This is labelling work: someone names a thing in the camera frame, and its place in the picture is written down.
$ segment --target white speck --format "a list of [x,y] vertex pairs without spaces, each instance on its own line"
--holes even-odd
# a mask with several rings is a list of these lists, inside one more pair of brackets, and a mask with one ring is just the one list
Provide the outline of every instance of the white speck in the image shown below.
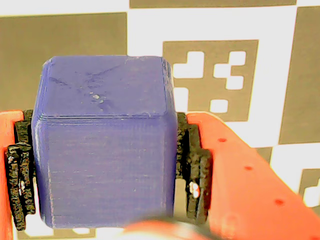
[[14,158],[12,156],[8,157],[8,164],[12,163],[13,160]]

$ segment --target black rubber pad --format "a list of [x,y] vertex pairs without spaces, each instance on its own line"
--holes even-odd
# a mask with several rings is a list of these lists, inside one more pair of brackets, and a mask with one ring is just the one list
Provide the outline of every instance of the black rubber pad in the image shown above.
[[26,229],[26,220],[19,196],[19,164],[21,156],[19,151],[20,149],[15,145],[8,146],[7,151],[5,152],[5,165],[11,213],[16,229],[21,231]]
[[[199,127],[188,124],[184,113],[178,113],[178,141],[176,156],[176,178],[186,182],[186,215],[197,224],[204,224],[211,203],[213,157],[203,149]],[[189,184],[198,184],[200,196],[194,198]]]
[[19,182],[21,196],[23,197],[23,212],[25,215],[35,214],[36,205],[33,185],[34,160],[32,157],[32,147],[29,144],[23,142],[18,143],[15,146],[19,147],[21,150]]
[[178,112],[178,133],[177,133],[177,149],[176,149],[176,168],[175,177],[183,179],[186,174],[187,153],[189,152],[189,132],[187,116]]
[[35,164],[31,136],[32,110],[23,112],[24,120],[14,123],[15,144],[6,152],[7,185],[14,224],[26,229],[26,215],[36,213],[33,177]]

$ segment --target white square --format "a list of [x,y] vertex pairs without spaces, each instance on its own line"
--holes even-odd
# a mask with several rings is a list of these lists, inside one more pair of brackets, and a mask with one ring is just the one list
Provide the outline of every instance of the white square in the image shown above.
[[186,113],[188,111],[189,90],[186,87],[175,87],[173,89],[175,111]]
[[119,13],[129,10],[129,0],[55,0],[50,4],[42,0],[0,1],[1,16],[33,16],[64,14]]
[[229,64],[233,66],[243,66],[246,64],[245,51],[232,51],[229,54]]
[[210,112],[214,114],[222,114],[228,112],[228,100],[214,99],[210,101]]
[[202,79],[204,77],[205,53],[189,51],[186,63],[173,65],[173,76],[176,79]]
[[320,6],[320,0],[296,0],[298,7]]
[[130,9],[127,53],[162,56],[164,41],[259,40],[248,121],[226,124],[251,147],[275,146],[282,123],[296,13],[295,5]]
[[228,90],[240,90],[244,87],[243,76],[230,76],[226,79],[225,89]]
[[231,75],[231,65],[227,63],[217,63],[214,65],[213,76],[217,79],[227,78]]
[[285,144],[273,147],[270,166],[288,187],[299,192],[304,169],[320,169],[320,143]]

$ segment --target hole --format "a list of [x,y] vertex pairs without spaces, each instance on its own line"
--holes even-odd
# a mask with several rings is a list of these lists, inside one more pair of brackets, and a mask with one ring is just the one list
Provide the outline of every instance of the hole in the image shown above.
[[226,99],[213,99],[210,101],[210,112],[223,114],[228,112],[229,101]]
[[281,199],[276,199],[274,202],[275,202],[275,204],[278,205],[278,206],[282,206],[282,205],[285,204],[285,202],[284,202],[283,200],[281,200]]

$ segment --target cube front face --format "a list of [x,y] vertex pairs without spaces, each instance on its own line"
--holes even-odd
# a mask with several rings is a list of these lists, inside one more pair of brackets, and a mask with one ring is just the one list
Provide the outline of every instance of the cube front face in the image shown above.
[[[93,95],[101,98],[101,91],[112,91],[119,82],[121,87],[138,92],[131,92],[132,99],[117,93],[109,99],[112,104],[101,110],[99,105],[97,109],[98,99],[90,99],[93,90],[84,84],[87,79],[68,78],[68,83],[61,80],[68,76],[65,67],[74,59],[77,68],[91,73],[90,64],[79,64],[86,63],[85,58],[94,61],[96,57],[59,57],[44,66],[46,74],[42,75],[32,119],[42,219],[53,228],[123,227],[149,214],[172,214],[177,116],[167,62],[160,57],[97,56],[111,62],[112,58],[121,58],[124,63],[116,63],[117,68],[122,68],[119,75],[110,70],[107,77],[99,80],[100,87]],[[80,99],[78,91],[65,84],[55,83],[58,88],[53,87],[48,81],[53,78],[48,69],[61,74],[59,78],[55,75],[55,79],[68,85],[81,84],[89,92],[82,93]],[[74,102],[60,111],[61,99],[65,101],[72,94],[77,96]],[[77,105],[86,100],[90,103],[85,107]]]

